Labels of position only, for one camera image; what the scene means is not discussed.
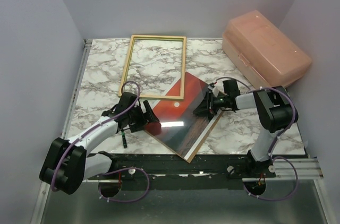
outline screw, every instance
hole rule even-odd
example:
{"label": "screw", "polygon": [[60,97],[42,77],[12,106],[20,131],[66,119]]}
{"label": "screw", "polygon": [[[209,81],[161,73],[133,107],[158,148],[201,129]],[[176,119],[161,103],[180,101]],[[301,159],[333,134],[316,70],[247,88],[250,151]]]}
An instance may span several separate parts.
{"label": "screw", "polygon": [[228,166],[228,167],[227,167],[227,172],[228,172],[229,174],[235,173],[234,167],[233,167],[233,166]]}
{"label": "screw", "polygon": [[273,165],[270,165],[270,166],[268,167],[268,170],[269,170],[269,172],[271,172],[271,173],[275,173],[275,167],[274,167]]}
{"label": "screw", "polygon": [[136,172],[136,169],[129,169],[128,172],[129,172],[130,175],[133,175]]}

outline glass pane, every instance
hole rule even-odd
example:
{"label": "glass pane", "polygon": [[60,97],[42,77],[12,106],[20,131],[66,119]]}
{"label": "glass pane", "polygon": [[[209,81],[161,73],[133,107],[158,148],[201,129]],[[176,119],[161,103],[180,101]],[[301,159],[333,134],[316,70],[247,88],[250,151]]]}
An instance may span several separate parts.
{"label": "glass pane", "polygon": [[138,82],[141,94],[163,95],[181,77],[182,50],[182,41],[136,39],[127,80]]}

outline metal floor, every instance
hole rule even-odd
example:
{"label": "metal floor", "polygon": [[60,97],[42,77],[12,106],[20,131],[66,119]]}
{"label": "metal floor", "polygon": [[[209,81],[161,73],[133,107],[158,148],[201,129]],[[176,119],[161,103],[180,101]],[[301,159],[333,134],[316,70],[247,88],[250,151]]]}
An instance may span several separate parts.
{"label": "metal floor", "polygon": [[[267,182],[263,196],[280,197],[294,182]],[[300,182],[296,195],[286,201],[264,202],[245,191],[210,189],[150,191],[135,203],[99,200],[97,183],[83,183],[76,193],[50,193],[42,223],[326,223],[312,180]],[[138,197],[142,192],[129,193]]]}

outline white marble surface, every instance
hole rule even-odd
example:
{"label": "white marble surface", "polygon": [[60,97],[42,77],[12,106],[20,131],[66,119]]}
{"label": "white marble surface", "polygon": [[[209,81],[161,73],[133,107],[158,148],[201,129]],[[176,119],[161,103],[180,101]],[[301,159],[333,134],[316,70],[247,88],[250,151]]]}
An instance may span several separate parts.
{"label": "white marble surface", "polygon": [[[93,41],[68,136],[80,133],[94,123],[103,110],[110,109],[118,102],[117,92],[129,42],[129,39]],[[157,48],[150,45],[143,46],[141,42],[136,44],[138,56],[131,63],[134,71],[130,75],[142,84],[144,90],[157,89],[155,93],[163,93],[173,82],[176,69],[180,66],[178,59],[169,56],[171,53],[178,52],[180,47],[172,45],[172,42]],[[221,40],[188,39],[186,71],[207,83],[226,75],[250,85],[222,51],[221,45]],[[156,50],[160,54],[157,59],[159,69],[148,67],[153,61],[152,58],[148,58],[151,50]],[[167,53],[166,58],[161,58],[163,52]],[[246,92],[243,86],[240,86],[240,90],[241,93]],[[237,113],[224,112],[198,154],[246,154],[259,132],[260,122],[256,109]],[[124,149],[121,135],[114,135],[99,145],[94,152],[104,150],[110,153],[172,153],[144,131],[133,134],[127,132],[126,140],[128,148]],[[296,125],[280,138],[274,154],[304,154],[303,143]]]}

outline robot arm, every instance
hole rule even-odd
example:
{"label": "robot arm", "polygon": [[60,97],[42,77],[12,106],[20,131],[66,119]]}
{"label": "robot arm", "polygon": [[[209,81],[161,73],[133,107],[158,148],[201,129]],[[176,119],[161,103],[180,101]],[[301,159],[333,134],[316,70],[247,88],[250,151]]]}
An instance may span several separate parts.
{"label": "robot arm", "polygon": [[[104,111],[100,119],[88,129],[67,140],[55,139],[40,171],[40,180],[52,184],[56,172],[55,188],[72,194],[84,179],[108,172],[114,165],[114,157],[106,152],[90,157],[89,154],[94,148],[110,136],[122,131],[126,126],[129,126],[133,133],[144,129],[149,123],[159,123],[148,101],[143,102],[145,113],[139,104],[123,114],[123,111],[131,106],[136,98],[136,95],[124,92],[119,103],[110,110]],[[68,148],[70,149],[67,155],[62,158]]]}
{"label": "robot arm", "polygon": [[262,128],[249,155],[254,162],[269,160],[268,153],[273,151],[277,137],[298,120],[298,112],[287,92],[283,87],[274,87],[241,95],[235,79],[223,81],[223,88],[225,94],[221,94],[214,83],[210,84],[203,102],[193,113],[209,116],[222,108],[230,111],[256,108]]}

